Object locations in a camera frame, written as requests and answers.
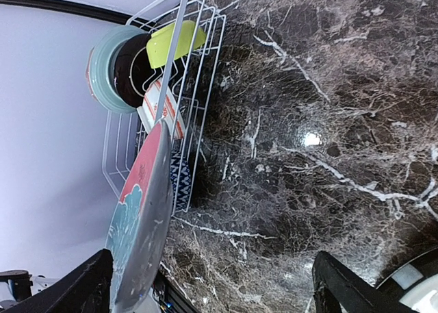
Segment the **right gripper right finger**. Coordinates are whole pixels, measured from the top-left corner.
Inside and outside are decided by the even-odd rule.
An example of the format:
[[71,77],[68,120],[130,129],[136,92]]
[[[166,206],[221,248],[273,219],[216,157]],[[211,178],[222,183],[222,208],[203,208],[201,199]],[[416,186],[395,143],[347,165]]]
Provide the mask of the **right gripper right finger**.
[[410,312],[399,301],[384,295],[325,251],[312,266],[317,312]]

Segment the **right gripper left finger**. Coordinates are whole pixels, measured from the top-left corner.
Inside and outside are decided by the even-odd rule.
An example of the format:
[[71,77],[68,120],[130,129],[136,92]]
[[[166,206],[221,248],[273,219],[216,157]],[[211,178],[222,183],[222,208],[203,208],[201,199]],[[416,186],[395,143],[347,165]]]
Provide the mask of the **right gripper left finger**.
[[47,289],[2,312],[109,312],[113,257],[102,249]]

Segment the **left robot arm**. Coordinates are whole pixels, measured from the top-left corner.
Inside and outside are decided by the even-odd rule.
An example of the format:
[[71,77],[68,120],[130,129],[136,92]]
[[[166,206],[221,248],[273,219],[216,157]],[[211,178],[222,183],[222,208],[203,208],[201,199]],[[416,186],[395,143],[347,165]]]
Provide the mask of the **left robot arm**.
[[1,311],[42,292],[57,281],[56,278],[32,275],[26,270],[1,272]]

